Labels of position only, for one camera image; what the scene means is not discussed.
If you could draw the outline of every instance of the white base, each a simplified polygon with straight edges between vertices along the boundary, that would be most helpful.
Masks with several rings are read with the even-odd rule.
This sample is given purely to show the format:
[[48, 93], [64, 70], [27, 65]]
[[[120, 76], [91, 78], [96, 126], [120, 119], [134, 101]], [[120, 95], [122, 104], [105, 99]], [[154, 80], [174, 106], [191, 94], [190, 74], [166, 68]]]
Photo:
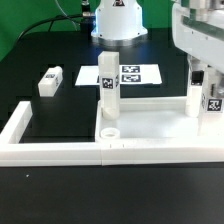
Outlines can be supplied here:
[[[184, 115], [185, 102], [185, 97], [122, 99], [117, 123], [102, 119], [99, 104], [98, 142], [0, 143], [0, 166], [224, 162], [223, 137], [197, 137], [197, 119]], [[100, 138], [112, 124], [121, 130], [118, 139]]]

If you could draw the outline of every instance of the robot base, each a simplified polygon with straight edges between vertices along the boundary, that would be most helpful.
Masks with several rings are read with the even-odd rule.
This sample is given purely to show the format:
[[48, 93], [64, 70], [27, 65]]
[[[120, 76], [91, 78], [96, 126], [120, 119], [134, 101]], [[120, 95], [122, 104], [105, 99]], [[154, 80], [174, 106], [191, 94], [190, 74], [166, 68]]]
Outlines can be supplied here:
[[94, 31], [92, 32], [92, 42], [96, 44], [102, 44], [109, 47], [122, 47], [122, 46], [131, 46], [138, 44], [141, 41], [144, 41], [148, 38], [148, 32], [144, 32], [142, 35], [139, 35], [135, 38], [124, 39], [124, 40], [110, 40], [98, 37]]

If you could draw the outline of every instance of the circular hole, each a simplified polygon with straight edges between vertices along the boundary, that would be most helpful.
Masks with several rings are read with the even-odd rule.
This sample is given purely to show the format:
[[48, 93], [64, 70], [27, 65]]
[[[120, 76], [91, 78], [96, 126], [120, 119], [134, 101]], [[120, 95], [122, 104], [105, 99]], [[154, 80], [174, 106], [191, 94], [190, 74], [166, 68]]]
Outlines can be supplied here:
[[120, 131], [116, 128], [105, 128], [101, 131], [101, 138], [117, 139], [120, 138]]

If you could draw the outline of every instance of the cable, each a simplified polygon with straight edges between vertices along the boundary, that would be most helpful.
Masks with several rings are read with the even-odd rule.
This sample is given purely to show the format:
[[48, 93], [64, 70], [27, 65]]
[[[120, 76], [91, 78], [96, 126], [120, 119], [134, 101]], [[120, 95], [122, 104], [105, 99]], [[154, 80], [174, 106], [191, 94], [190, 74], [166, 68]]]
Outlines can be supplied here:
[[[55, 18], [66, 18], [66, 19], [67, 19], [67, 17], [65, 17], [65, 16], [63, 16], [63, 15], [58, 15], [58, 16], [56, 16]], [[54, 25], [54, 22], [55, 22], [55, 21], [51, 21], [51, 24], [50, 24], [50, 26], [49, 26], [49, 28], [48, 28], [48, 32], [51, 31], [51, 28], [52, 28], [52, 26]], [[73, 20], [73, 22], [76, 23], [76, 24], [78, 24], [78, 25], [80, 26], [80, 22], [75, 21], [75, 20]]]
[[[76, 14], [76, 15], [72, 15], [72, 16], [69, 16], [68, 18], [70, 19], [73, 19], [73, 18], [81, 18], [82, 17], [82, 14]], [[26, 28], [20, 35], [19, 37], [17, 38], [16, 40], [16, 44], [23, 38], [23, 36], [26, 35], [26, 33], [28, 33], [30, 30], [32, 30], [33, 28], [37, 27], [37, 26], [40, 26], [40, 25], [43, 25], [45, 23], [50, 23], [50, 22], [55, 22], [55, 21], [60, 21], [60, 20], [66, 20], [68, 19], [67, 17], [64, 17], [64, 16], [60, 16], [60, 17], [55, 17], [55, 18], [50, 18], [50, 19], [45, 19], [45, 20], [42, 20], [42, 21], [39, 21], [37, 23], [34, 23], [33, 25], [29, 26], [28, 28]]]
[[76, 26], [75, 22], [74, 22], [71, 18], [69, 18], [69, 16], [67, 15], [67, 13], [62, 9], [62, 7], [61, 7], [61, 5], [59, 4], [58, 0], [55, 0], [55, 4], [57, 5], [57, 7], [58, 7], [58, 9], [61, 11], [61, 13], [62, 13], [67, 19], [69, 19], [69, 20], [72, 22], [73, 26], [75, 27], [75, 30], [77, 30], [77, 26]]

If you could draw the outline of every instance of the black cable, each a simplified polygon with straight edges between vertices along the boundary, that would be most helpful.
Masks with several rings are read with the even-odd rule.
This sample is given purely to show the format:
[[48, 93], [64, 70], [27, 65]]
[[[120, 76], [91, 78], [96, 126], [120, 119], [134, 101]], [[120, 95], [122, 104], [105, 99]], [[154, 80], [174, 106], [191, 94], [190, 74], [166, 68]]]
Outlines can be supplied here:
[[[76, 15], [72, 15], [72, 16], [68, 16], [70, 19], [74, 19], [74, 18], [81, 18], [82, 17], [82, 14], [76, 14]], [[55, 21], [60, 21], [60, 20], [66, 20], [68, 19], [67, 17], [64, 17], [64, 16], [60, 16], [60, 17], [55, 17], [55, 18], [50, 18], [50, 19], [45, 19], [45, 20], [42, 20], [42, 21], [39, 21], [37, 23], [34, 23], [33, 25], [29, 26], [28, 28], [26, 28], [20, 35], [19, 37], [17, 38], [16, 40], [16, 44], [23, 38], [23, 36], [26, 35], [26, 33], [28, 33], [30, 30], [32, 30], [33, 28], [37, 27], [37, 26], [40, 26], [40, 25], [43, 25], [45, 23], [49, 23], [49, 22], [55, 22]]]
[[[64, 16], [64, 15], [58, 15], [58, 16], [56, 16], [55, 18], [67, 18], [67, 16]], [[54, 25], [54, 22], [55, 22], [55, 20], [54, 21], [51, 21], [51, 24], [50, 24], [50, 26], [49, 26], [49, 28], [48, 28], [48, 32], [50, 32], [51, 31], [51, 28], [52, 28], [52, 26]], [[80, 25], [80, 23], [78, 22], [78, 21], [75, 21], [75, 20], [72, 20], [72, 22], [74, 22], [74, 23], [76, 23], [76, 24], [78, 24], [78, 25]]]

